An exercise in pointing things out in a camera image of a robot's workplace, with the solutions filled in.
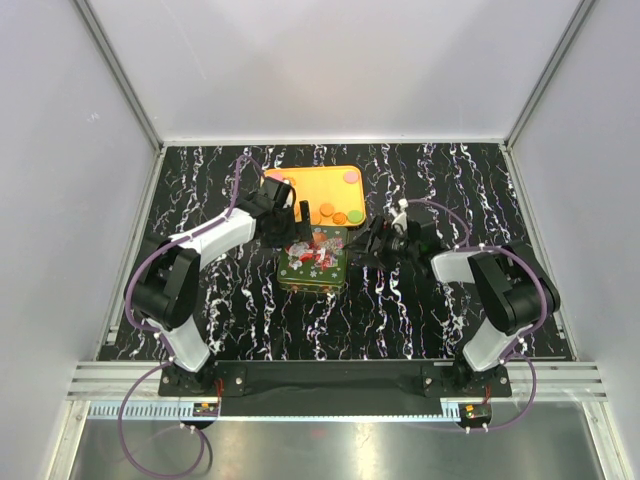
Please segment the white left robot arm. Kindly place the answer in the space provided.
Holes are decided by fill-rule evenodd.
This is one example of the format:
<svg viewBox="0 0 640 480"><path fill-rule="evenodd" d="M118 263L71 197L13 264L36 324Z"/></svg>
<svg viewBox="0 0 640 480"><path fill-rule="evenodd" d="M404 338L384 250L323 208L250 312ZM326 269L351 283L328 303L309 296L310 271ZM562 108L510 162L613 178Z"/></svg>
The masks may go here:
<svg viewBox="0 0 640 480"><path fill-rule="evenodd" d="M279 249L311 239L309 204L296 199L290 181L267 176L246 197L234 193L227 210L214 219L182 234L151 234L143 240L124 293L127 319L165 345L190 393L206 395L216 372L205 365L210 350L194 319L200 271L255 240Z"/></svg>

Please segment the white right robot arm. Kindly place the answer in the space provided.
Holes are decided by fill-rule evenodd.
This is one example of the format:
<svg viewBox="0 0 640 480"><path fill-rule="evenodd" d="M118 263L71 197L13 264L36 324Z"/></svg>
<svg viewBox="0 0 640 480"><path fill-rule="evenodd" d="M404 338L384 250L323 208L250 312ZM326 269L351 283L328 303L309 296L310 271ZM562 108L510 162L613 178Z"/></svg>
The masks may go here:
<svg viewBox="0 0 640 480"><path fill-rule="evenodd" d="M485 319L456 354L445 377L463 395L476 396L488 387L497 369L515 356L525 337L559 309L559 292L526 242L470 246L463 240L447 248L434 223L408 217L411 203L403 199L389 218L374 217L345 249L368 268L391 270L409 264L442 285L475 287Z"/></svg>

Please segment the gold tin lid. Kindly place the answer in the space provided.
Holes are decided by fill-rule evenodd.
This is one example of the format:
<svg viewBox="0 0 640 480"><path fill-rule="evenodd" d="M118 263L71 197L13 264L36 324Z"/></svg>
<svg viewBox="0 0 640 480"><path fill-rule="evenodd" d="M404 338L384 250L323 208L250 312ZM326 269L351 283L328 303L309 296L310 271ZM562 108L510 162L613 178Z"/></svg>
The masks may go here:
<svg viewBox="0 0 640 480"><path fill-rule="evenodd" d="M279 255L279 278L337 280L346 282L349 233L344 227L313 227L311 242L297 242Z"/></svg>

